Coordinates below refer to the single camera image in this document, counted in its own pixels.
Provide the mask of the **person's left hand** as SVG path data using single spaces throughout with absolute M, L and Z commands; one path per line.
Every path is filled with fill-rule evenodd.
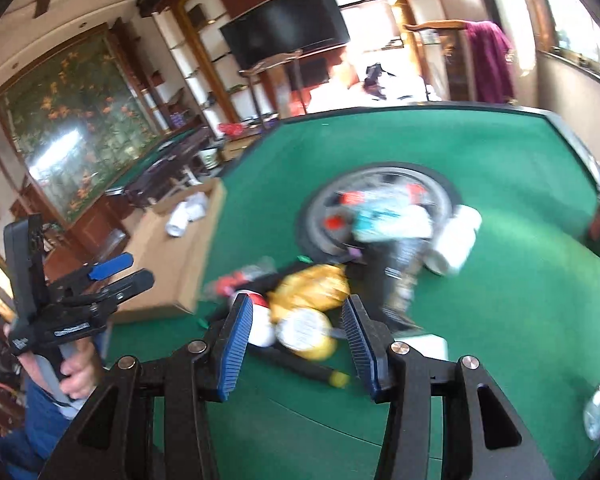
M 98 386 L 104 376 L 104 368 L 92 338 L 79 339 L 74 344 L 76 353 L 61 363 L 60 369 L 65 379 L 59 383 L 59 389 L 72 400 L 81 400 L 86 399 Z M 32 382 L 48 393 L 53 392 L 33 353 L 20 354 L 17 359 Z

